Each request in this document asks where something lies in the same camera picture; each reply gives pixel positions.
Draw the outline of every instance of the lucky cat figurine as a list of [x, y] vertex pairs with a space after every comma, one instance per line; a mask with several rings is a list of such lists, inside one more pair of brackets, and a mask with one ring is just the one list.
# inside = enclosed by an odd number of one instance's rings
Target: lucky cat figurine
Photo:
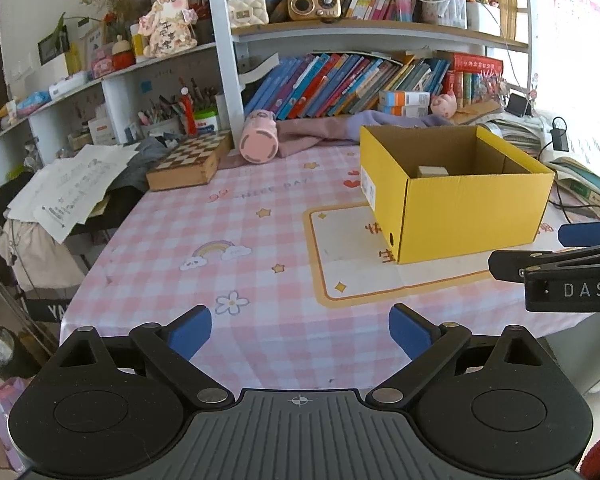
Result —
[[144, 48], [146, 57], [163, 57], [195, 47], [198, 40], [189, 25], [198, 15], [189, 9], [188, 0], [155, 0], [151, 12], [140, 18], [138, 33], [150, 36]]

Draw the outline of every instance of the radio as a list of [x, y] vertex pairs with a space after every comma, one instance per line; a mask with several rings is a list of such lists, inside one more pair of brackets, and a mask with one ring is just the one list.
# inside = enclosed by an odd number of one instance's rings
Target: radio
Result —
[[340, 0], [288, 0], [287, 5], [294, 21], [340, 17]]

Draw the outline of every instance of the toy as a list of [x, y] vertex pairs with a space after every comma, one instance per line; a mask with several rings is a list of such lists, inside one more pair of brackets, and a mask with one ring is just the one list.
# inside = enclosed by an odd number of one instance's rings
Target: toy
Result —
[[263, 164], [276, 156], [278, 147], [274, 115], [267, 110], [251, 112], [242, 129], [240, 154], [252, 164]]
[[198, 40], [189, 25], [197, 20], [198, 15], [189, 9], [188, 0], [155, 0], [151, 12], [140, 18], [139, 23], [138, 33], [150, 36], [145, 57], [163, 57], [195, 47]]
[[453, 94], [442, 94], [431, 101], [431, 113], [449, 119], [458, 111], [458, 101]]

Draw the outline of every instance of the small box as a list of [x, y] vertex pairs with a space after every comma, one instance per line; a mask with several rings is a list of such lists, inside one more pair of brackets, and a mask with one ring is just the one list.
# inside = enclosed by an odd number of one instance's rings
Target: small box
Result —
[[378, 94], [381, 106], [429, 106], [429, 92], [403, 92], [381, 90]]
[[118, 143], [113, 126], [111, 126], [111, 120], [108, 117], [104, 119], [92, 119], [88, 124], [94, 144], [113, 146]]
[[396, 115], [398, 117], [410, 117], [417, 119], [429, 115], [428, 106], [380, 106], [378, 111], [383, 114]]
[[231, 149], [231, 134], [188, 137], [158, 165], [146, 179], [152, 191], [208, 184], [218, 171], [220, 159]]
[[466, 4], [466, 26], [469, 30], [501, 36], [500, 9], [479, 2]]
[[[481, 126], [360, 130], [360, 181], [400, 264], [531, 243], [554, 173]], [[419, 166], [449, 176], [417, 178]]]

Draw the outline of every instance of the bookshelf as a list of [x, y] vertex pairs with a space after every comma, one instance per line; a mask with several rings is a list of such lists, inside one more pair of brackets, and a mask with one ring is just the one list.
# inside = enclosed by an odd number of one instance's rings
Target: bookshelf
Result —
[[[337, 20], [334, 23], [320, 21], [273, 23], [269, 25], [232, 30], [229, 23], [226, 0], [209, 0], [213, 16], [214, 35], [217, 45], [222, 90], [229, 121], [236, 145], [244, 125], [244, 87], [238, 78], [240, 72], [253, 68], [257, 60], [279, 52], [280, 55], [297, 56], [308, 52], [344, 52], [364, 50], [396, 52], [424, 46], [440, 50], [457, 50], [473, 54], [490, 55], [490, 49], [508, 49], [528, 55], [527, 81], [536, 72], [533, 44], [537, 37], [534, 24], [537, 16], [534, 1], [527, 0], [526, 12], [529, 28], [528, 44], [505, 41], [499, 36], [443, 27], [426, 23], [405, 23], [389, 20]], [[522, 92], [529, 88], [512, 86]]]
[[429, 25], [427, 23], [392, 22], [389, 20], [339, 20], [334, 23], [324, 23], [320, 20], [305, 22], [270, 23], [254, 27], [234, 28], [232, 31], [234, 43], [249, 43], [253, 41], [273, 41], [296, 36], [330, 36], [332, 34], [356, 34], [373, 36], [381, 41], [382, 36], [411, 36], [428, 40], [455, 41], [463, 44], [475, 44], [490, 48], [506, 48], [514, 52], [528, 52], [528, 44], [520, 41], [506, 41], [499, 36], [465, 30], [457, 27]]

